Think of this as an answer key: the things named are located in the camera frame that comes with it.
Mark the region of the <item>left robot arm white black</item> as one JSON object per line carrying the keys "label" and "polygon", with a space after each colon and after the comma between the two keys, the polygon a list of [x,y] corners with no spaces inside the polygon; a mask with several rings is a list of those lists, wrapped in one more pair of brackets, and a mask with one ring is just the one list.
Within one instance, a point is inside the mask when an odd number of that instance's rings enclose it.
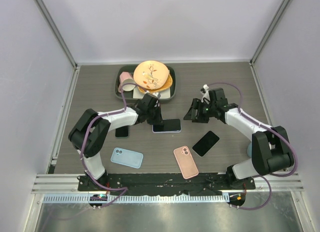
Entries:
{"label": "left robot arm white black", "polygon": [[68,135],[69,141],[79,152],[85,174],[90,178],[89,186],[100,192],[108,182],[108,173],[103,166],[100,151],[108,132],[124,126],[147,122],[161,125],[163,119],[157,96],[146,93],[133,105],[110,112],[86,110]]}

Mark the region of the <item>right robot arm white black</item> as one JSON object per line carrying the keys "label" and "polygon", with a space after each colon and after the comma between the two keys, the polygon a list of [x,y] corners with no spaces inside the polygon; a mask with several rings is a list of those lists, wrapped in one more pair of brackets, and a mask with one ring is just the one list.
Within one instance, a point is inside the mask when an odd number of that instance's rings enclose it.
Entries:
{"label": "right robot arm white black", "polygon": [[203,97],[194,98],[184,120],[208,123],[214,117],[236,128],[251,141],[251,158],[231,165],[226,171],[226,185],[233,190],[248,178],[278,176],[280,170],[297,168],[296,153],[282,126],[272,127],[245,113],[237,104],[229,103],[222,88],[204,85]]}

